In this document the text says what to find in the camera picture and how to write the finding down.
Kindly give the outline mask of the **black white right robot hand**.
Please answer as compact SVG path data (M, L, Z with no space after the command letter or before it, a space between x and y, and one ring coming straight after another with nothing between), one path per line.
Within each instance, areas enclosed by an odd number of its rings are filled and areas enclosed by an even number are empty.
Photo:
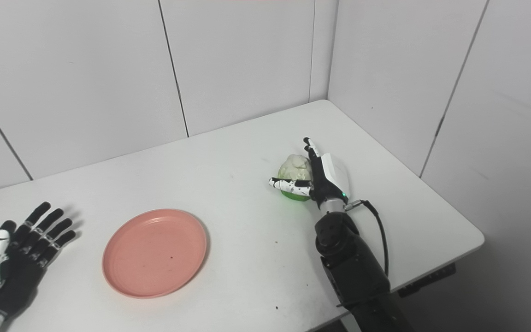
M310 198L324 215L347 212L350 189L345 167L336 164L330 153L321 154L311 138L305 137L303 142L312 179L272 177L268 184L279 191Z

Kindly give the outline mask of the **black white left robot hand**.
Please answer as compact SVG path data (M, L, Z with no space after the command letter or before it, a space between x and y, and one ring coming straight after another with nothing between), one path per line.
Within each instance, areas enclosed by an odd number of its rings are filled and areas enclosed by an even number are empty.
M75 237L72 220L61 208L42 202L21 223L0 225L0 317L24 311L61 250Z

